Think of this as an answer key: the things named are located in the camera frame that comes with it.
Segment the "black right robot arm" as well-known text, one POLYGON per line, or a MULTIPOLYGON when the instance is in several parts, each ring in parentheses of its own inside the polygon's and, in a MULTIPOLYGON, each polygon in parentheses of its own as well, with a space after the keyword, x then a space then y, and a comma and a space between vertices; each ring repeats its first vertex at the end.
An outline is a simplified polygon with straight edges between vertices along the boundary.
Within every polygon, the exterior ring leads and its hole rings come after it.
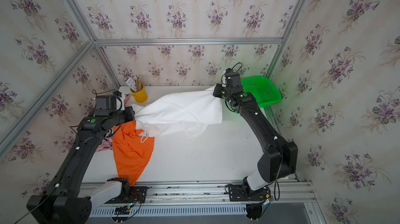
POLYGON ((240 74, 226 69, 222 82, 216 84, 213 96, 225 100, 227 107, 238 113, 257 137, 263 154, 257 163, 257 171, 244 178, 244 189, 257 191, 278 179, 296 171, 298 147, 287 141, 261 112, 256 97, 244 90, 240 74))

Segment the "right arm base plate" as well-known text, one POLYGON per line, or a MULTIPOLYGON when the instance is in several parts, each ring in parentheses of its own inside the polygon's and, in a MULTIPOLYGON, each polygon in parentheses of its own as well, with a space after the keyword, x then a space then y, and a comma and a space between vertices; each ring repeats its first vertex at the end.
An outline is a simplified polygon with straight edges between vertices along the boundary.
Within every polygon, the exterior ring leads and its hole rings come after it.
POLYGON ((225 192, 230 202, 263 202, 271 198, 271 191, 266 186, 253 191, 245 184, 227 184, 225 192))

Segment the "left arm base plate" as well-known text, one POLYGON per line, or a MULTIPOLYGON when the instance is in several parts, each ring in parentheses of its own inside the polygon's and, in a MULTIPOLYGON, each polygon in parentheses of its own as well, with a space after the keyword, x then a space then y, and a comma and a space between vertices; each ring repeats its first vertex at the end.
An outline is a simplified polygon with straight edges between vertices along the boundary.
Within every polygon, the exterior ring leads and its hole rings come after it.
POLYGON ((128 203, 145 203, 148 187, 131 186, 128 193, 122 193, 116 198, 106 202, 106 204, 128 204, 128 203))

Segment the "white shorts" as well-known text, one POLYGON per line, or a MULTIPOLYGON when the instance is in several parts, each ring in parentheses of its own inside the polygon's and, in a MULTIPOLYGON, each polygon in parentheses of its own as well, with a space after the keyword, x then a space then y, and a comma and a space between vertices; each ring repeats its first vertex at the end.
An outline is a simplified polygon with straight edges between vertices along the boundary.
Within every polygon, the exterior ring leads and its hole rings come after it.
POLYGON ((136 126, 144 130, 145 137, 159 138, 180 132, 194 140, 210 125, 223 121, 221 99, 214 97, 213 92, 211 87, 168 94, 147 106, 132 104, 136 126))

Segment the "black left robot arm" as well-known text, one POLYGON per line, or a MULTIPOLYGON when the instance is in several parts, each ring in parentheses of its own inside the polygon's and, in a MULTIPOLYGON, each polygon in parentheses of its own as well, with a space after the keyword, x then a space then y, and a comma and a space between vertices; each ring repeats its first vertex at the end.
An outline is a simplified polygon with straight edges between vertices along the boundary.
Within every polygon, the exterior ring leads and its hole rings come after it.
POLYGON ((134 121, 119 92, 95 98, 95 108, 78 125, 76 138, 60 169, 41 195, 31 196, 27 209, 40 224, 84 224, 93 208, 91 198, 79 197, 90 161, 106 134, 134 121))

